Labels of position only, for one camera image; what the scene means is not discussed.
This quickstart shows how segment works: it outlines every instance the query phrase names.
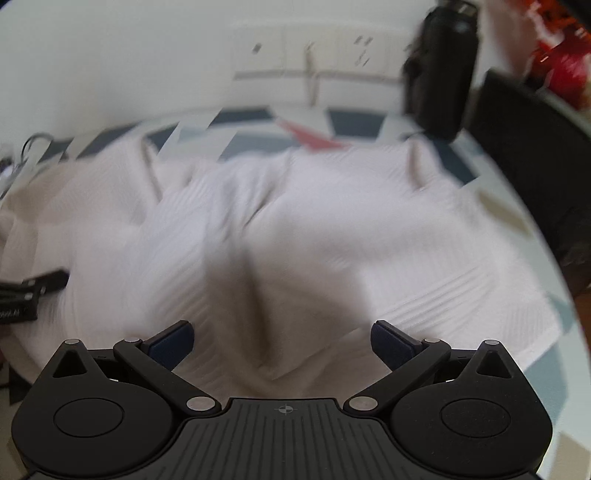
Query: cable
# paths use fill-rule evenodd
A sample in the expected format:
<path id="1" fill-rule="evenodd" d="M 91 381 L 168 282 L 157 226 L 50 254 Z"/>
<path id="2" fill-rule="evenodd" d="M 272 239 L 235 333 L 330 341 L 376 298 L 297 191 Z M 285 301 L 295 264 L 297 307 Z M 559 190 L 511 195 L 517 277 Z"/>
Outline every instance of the cable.
<path id="1" fill-rule="evenodd" d="M 31 151 L 31 147 L 33 146 L 33 142 L 39 138 L 44 138 L 45 140 L 49 140 L 50 142 L 53 142 L 55 140 L 55 138 L 53 138 L 53 135 L 45 133 L 45 132 L 38 132 L 36 134 L 32 134 L 29 138 L 27 138 L 26 142 L 22 146 L 21 161 L 18 163 L 19 165 L 24 163 L 25 154 L 29 153 Z"/>

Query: white cloth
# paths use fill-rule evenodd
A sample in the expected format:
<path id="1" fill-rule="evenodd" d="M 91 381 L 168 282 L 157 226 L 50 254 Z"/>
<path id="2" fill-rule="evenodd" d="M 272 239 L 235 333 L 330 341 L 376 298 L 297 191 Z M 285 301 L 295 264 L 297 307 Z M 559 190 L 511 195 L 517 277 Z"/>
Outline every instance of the white cloth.
<path id="1" fill-rule="evenodd" d="M 388 372 L 376 319 L 454 348 L 498 339 L 522 368 L 560 334 L 531 271 L 420 139 L 224 164 L 119 141 L 10 194 L 0 249 L 3 280 L 70 270 L 36 322 L 11 328 L 36 365 L 67 338 L 110 348 L 187 319 L 196 343 L 175 372 L 221 400 L 348 398 Z"/>

